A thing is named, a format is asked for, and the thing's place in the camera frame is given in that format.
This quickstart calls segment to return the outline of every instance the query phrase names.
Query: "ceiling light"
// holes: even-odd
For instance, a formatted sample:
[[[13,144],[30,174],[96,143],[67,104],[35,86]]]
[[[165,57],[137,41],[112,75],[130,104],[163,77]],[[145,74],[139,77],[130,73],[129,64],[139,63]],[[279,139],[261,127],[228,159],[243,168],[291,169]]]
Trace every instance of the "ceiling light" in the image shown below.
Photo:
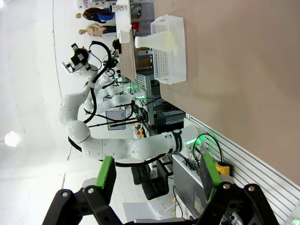
[[[19,135],[17,135],[14,131],[9,132],[5,135],[4,142],[10,147],[16,147],[20,141]]]

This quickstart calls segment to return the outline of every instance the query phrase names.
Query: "black pants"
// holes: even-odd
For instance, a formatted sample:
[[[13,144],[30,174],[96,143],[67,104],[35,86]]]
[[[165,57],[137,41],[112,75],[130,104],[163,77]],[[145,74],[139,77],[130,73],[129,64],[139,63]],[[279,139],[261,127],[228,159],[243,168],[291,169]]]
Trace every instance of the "black pants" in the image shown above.
[[[106,30],[103,31],[104,34],[116,33],[117,32],[116,26],[103,26],[103,27],[106,28]]]

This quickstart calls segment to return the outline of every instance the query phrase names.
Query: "shirtless mannequin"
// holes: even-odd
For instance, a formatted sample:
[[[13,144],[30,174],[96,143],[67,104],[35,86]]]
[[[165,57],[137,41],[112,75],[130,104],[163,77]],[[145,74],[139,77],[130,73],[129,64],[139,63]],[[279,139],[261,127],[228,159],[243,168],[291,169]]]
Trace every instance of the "shirtless mannequin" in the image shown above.
[[[86,32],[89,35],[101,37],[102,34],[114,33],[117,32],[117,30],[115,26],[99,26],[98,24],[94,23],[88,25],[87,28],[84,30],[79,30],[80,35],[85,34]]]

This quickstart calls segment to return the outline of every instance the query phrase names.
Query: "person in dark jacket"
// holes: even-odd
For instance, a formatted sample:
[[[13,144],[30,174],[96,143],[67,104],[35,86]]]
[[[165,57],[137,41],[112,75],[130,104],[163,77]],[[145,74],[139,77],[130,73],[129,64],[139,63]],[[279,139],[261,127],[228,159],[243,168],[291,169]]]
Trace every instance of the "person in dark jacket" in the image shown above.
[[[106,23],[106,21],[113,19],[114,13],[110,13],[109,8],[88,8],[83,14],[76,14],[76,18],[81,18],[82,16],[87,20],[93,20],[98,23]]]

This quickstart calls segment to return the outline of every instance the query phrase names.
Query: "bolt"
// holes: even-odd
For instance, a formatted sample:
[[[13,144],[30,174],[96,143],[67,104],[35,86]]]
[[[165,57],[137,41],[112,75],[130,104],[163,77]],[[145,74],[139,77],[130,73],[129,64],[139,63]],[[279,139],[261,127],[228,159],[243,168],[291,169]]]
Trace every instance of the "bolt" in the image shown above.
[[[253,186],[250,186],[250,187],[248,188],[248,190],[249,190],[249,191],[254,191],[255,188],[254,188]]]
[[[92,188],[90,188],[89,190],[88,190],[88,193],[90,193],[90,194],[92,194],[94,192],[94,189],[92,189]]]
[[[224,185],[223,185],[223,188],[224,188],[224,189],[229,189],[229,188],[230,188],[230,184],[224,184]]]

